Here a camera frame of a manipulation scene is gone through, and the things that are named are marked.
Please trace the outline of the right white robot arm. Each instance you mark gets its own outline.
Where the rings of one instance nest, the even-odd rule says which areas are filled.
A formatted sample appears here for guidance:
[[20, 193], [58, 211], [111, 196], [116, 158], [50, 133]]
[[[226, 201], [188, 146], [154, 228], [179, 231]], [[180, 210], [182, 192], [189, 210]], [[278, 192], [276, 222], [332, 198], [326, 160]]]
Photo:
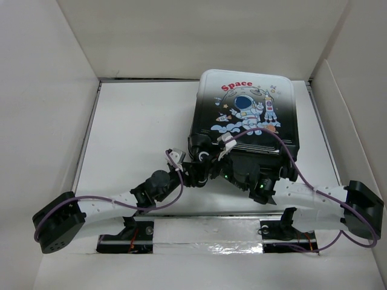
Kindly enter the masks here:
[[285, 237], [314, 230], [342, 230], [363, 239], [381, 238], [383, 201], [364, 183], [309, 187], [298, 183], [297, 173], [284, 156], [230, 153], [211, 166], [259, 204], [285, 208], [279, 230]]

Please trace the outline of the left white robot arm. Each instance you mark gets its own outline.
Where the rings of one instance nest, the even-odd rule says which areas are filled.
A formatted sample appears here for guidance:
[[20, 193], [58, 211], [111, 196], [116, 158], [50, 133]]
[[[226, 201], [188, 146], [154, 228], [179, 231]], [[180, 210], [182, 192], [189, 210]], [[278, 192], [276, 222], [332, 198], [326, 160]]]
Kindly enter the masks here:
[[143, 183], [112, 197], [65, 192], [32, 217], [34, 240], [44, 254], [69, 245], [89, 225], [137, 213], [161, 210], [176, 203], [186, 187], [203, 187], [209, 177], [208, 162], [183, 162], [157, 170]]

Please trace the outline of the black white space suitcase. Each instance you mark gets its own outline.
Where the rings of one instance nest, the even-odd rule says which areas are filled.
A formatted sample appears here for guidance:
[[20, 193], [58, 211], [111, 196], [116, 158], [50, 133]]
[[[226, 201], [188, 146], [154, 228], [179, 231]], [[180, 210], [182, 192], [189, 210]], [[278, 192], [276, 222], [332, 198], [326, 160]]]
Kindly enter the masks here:
[[205, 71], [188, 137], [191, 160], [218, 157], [216, 139], [227, 132], [237, 142], [230, 153], [284, 156], [293, 166], [300, 145], [292, 82], [270, 74]]

